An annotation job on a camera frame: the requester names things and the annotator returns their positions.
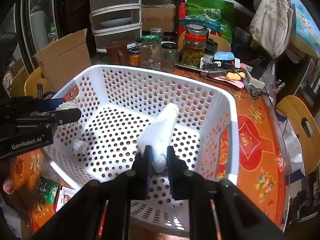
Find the table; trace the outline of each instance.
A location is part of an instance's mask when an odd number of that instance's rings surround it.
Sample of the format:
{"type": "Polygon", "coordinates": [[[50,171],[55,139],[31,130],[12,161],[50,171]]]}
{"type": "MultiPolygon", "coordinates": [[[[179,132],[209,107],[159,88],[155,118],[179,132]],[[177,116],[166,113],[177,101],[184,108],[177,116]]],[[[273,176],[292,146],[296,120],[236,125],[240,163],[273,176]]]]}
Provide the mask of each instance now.
{"type": "MultiPolygon", "coordinates": [[[[253,99],[242,90],[235,90],[226,85],[200,78],[198,73],[176,69],[173,74],[192,78],[198,81],[220,87],[228,91],[235,99],[239,125],[240,165],[237,186],[255,205],[257,205],[278,227],[283,223],[286,189],[284,184],[284,167],[281,150],[278,144],[275,127],[271,120],[270,111],[260,97],[253,99]]],[[[220,152],[219,169],[223,176],[226,153],[220,152]]],[[[13,159],[11,176],[17,185],[17,192],[23,196],[23,189],[35,191],[36,181],[40,176],[40,167],[44,161],[39,150],[17,156],[13,159]]],[[[53,215],[52,205],[41,201],[32,195],[33,199],[26,200],[30,212],[33,232],[36,232],[53,215]]],[[[131,230],[132,238],[141,239],[142,235],[152,239],[169,239],[168,235],[150,232],[135,227],[131,230]]]]}

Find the white plastic basket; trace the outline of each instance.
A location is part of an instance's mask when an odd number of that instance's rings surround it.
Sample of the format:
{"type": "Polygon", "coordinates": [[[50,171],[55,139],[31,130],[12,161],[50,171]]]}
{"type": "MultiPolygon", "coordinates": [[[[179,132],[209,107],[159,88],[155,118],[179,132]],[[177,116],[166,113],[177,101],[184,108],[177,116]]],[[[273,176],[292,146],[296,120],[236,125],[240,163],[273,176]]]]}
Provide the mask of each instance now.
{"type": "MultiPolygon", "coordinates": [[[[90,179],[114,179],[130,169],[139,151],[137,136],[169,102],[180,107],[171,143],[176,155],[186,161],[190,170],[219,180],[216,168],[223,134],[228,138],[224,178],[236,184],[236,104],[225,90],[152,70],[94,65],[65,85],[55,98],[63,97],[75,85],[79,88],[76,101],[82,117],[68,129],[58,127],[54,143],[44,148],[53,168],[73,188],[79,189],[90,179]],[[74,139],[90,143],[85,155],[73,152],[74,139]]],[[[132,201],[131,217],[133,222],[157,227],[164,233],[189,233],[188,201],[171,198],[167,177],[151,178],[148,200],[132,201]]]]}

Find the green lid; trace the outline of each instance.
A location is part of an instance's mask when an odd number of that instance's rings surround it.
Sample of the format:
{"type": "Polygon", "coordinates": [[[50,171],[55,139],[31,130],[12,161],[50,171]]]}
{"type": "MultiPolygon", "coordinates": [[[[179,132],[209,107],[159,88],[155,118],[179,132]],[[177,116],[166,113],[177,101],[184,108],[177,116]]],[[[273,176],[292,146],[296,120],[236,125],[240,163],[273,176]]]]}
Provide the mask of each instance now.
{"type": "Polygon", "coordinates": [[[144,35],[141,37],[143,41],[157,41],[160,37],[158,35],[144,35]]]}

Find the green bag logo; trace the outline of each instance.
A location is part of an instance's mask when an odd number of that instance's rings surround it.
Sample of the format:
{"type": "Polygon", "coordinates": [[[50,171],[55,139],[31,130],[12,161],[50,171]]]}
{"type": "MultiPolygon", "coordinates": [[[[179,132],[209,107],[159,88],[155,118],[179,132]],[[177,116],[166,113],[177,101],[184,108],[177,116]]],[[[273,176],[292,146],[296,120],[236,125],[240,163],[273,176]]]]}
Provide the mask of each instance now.
{"type": "Polygon", "coordinates": [[[221,19],[221,11],[219,9],[209,8],[204,9],[203,12],[211,21],[218,21],[221,19]]]}

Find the green shopping bag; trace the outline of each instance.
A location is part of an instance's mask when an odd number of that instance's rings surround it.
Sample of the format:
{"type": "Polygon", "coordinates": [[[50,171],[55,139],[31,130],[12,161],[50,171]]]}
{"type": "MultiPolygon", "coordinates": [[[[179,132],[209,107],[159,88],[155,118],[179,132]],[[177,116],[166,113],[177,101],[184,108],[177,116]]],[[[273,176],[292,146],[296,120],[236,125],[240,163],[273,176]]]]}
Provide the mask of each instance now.
{"type": "Polygon", "coordinates": [[[230,44],[234,11],[233,3],[224,0],[187,0],[187,16],[192,19],[219,23],[222,37],[230,44]]]}

